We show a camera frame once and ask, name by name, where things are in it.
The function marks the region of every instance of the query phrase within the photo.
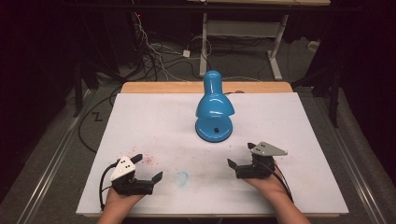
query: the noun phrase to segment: lamp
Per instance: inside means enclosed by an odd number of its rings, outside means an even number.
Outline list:
[[[233,132],[233,105],[222,92],[221,74],[211,70],[204,75],[205,95],[198,104],[195,131],[207,142],[221,142]]]

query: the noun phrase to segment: dark background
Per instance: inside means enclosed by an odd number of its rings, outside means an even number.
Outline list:
[[[132,63],[138,60],[137,52],[121,52],[125,49],[122,46],[109,46],[114,38],[112,34],[120,36],[122,32],[126,38],[124,42],[130,48],[134,46],[134,36],[128,33],[130,27],[115,29],[112,25],[118,18],[123,22],[119,27],[128,26],[125,13],[86,12],[82,20],[81,14],[63,10],[59,3],[18,0],[3,1],[0,6],[1,199],[46,126],[64,107],[64,98],[74,85],[77,62],[90,58],[117,73],[118,64],[125,63],[120,61],[121,54],[129,55]],[[333,3],[339,6],[361,4],[357,1]],[[396,6],[387,0],[367,1],[366,4],[368,7],[361,14],[336,17],[331,22],[326,16],[290,16],[284,37],[292,42],[301,36],[317,40],[325,34],[308,71],[310,74],[343,55],[341,87],[364,135],[395,183],[396,44],[393,34],[396,30],[393,9]],[[188,43],[201,29],[201,15],[196,13],[145,12],[141,15],[147,30],[181,44]],[[90,79],[94,72],[94,69],[86,69],[82,75]],[[309,84],[330,85],[330,82],[323,78]]]

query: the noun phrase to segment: white tabletop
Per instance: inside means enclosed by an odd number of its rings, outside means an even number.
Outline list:
[[[297,93],[235,93],[233,134],[207,143],[195,132],[201,93],[121,93],[78,205],[78,214],[100,214],[98,187],[103,171],[123,155],[143,154],[138,179],[163,171],[163,180],[131,211],[138,217],[271,216],[262,196],[227,159],[251,164],[247,143],[267,142],[288,151],[276,157],[296,205],[308,215],[348,212]],[[106,177],[104,187],[110,186]]]

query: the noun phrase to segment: paint splatter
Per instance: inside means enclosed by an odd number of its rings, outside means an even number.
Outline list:
[[[186,172],[178,172],[175,175],[175,182],[180,188],[184,188],[189,180],[189,175]]]

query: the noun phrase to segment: white desk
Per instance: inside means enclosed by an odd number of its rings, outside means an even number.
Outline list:
[[[244,85],[236,86],[244,90]],[[77,213],[99,216],[102,172],[123,155],[141,153],[136,177],[151,179],[163,171],[163,180],[153,195],[134,207],[131,216],[272,216],[269,204],[253,187],[236,179],[227,164],[227,159],[250,164],[247,143],[260,141],[289,152],[276,160],[302,212],[309,216],[348,212],[297,93],[230,94],[235,109],[233,134],[216,144],[205,142],[194,130],[201,97],[201,93],[119,94]],[[104,187],[110,185],[110,174]]]
[[[260,5],[288,5],[288,6],[328,6],[330,0],[205,0],[210,3],[240,3],[240,4],[260,4]],[[279,49],[283,33],[286,28],[289,15],[283,15],[280,22],[256,22],[256,21],[211,21],[204,13],[202,49],[200,61],[200,76],[206,73],[207,60],[207,36],[208,35],[231,35],[231,36],[252,36],[252,37],[274,37],[274,47],[267,51],[268,62],[271,65],[275,80],[282,80],[279,66],[276,61],[277,50]]]

